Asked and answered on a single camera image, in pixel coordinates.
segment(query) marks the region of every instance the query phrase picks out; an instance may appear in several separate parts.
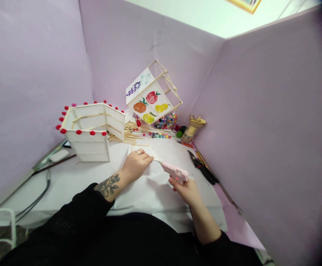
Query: pink glue gun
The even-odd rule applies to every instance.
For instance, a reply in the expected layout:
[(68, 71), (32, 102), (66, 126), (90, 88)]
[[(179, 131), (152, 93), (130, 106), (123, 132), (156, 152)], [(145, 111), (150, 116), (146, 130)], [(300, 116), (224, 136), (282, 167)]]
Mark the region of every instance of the pink glue gun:
[(188, 172), (181, 168), (178, 168), (170, 163), (162, 162), (160, 163), (165, 172), (169, 173), (172, 178), (174, 178), (178, 183), (183, 185), (183, 181), (188, 181)]

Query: white paper lantern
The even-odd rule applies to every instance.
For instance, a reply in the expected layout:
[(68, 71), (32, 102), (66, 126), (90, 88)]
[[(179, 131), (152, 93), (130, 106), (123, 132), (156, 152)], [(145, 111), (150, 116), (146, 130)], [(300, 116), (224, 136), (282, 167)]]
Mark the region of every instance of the white paper lantern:
[[(173, 106), (166, 94), (173, 92), (179, 103)], [(183, 102), (168, 71), (155, 60), (126, 89), (127, 106), (147, 124), (152, 124)]]
[(107, 131), (123, 141), (125, 116), (105, 103), (69, 107), (60, 131), (81, 161), (110, 161)]

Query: purple partition board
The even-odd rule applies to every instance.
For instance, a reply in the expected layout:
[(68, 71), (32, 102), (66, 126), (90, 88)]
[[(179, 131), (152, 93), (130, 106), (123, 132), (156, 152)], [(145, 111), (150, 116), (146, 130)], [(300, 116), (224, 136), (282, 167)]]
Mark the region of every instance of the purple partition board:
[(0, 201), (63, 140), (58, 118), (92, 101), (91, 82), (77, 0), (0, 1)]
[(276, 265), (308, 265), (322, 243), (321, 11), (229, 39), (192, 113), (207, 120), (197, 146)]
[(225, 40), (122, 0), (82, 0), (80, 7), (95, 100), (127, 108), (126, 87), (158, 59), (184, 102), (178, 123), (187, 123)]

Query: forearm tattoo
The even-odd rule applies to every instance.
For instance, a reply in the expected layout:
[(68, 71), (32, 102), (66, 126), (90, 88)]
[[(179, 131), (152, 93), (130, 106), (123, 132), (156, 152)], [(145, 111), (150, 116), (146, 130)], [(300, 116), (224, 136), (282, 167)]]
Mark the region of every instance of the forearm tattoo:
[(106, 198), (108, 197), (109, 193), (113, 195), (114, 190), (119, 188), (117, 185), (114, 185), (114, 183), (118, 182), (119, 180), (119, 174), (112, 175), (110, 178), (95, 186), (94, 190), (101, 192), (101, 194)]

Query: watercolor fruit painting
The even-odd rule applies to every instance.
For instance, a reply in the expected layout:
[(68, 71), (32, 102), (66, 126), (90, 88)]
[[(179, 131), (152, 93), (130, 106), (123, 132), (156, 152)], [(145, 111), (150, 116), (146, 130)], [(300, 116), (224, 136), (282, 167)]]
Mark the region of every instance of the watercolor fruit painting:
[(147, 100), (150, 104), (154, 104), (155, 102), (157, 102), (158, 95), (161, 95), (161, 93), (157, 93), (157, 92), (150, 92), (150, 93), (146, 96), (146, 100)]
[(136, 104), (134, 104), (134, 110), (138, 113), (144, 113), (146, 111), (147, 103), (145, 102), (145, 98), (143, 98), (143, 101), (139, 101)]
[(144, 121), (146, 122), (146, 123), (148, 123), (148, 124), (151, 124), (152, 122), (154, 122), (155, 121), (155, 117), (156, 117), (156, 115), (154, 115), (153, 113), (148, 113), (148, 114), (145, 114), (144, 116), (143, 116), (143, 119), (144, 119)]
[(164, 103), (163, 105), (156, 105), (155, 109), (158, 113), (162, 113), (164, 110), (167, 110), (168, 104)]

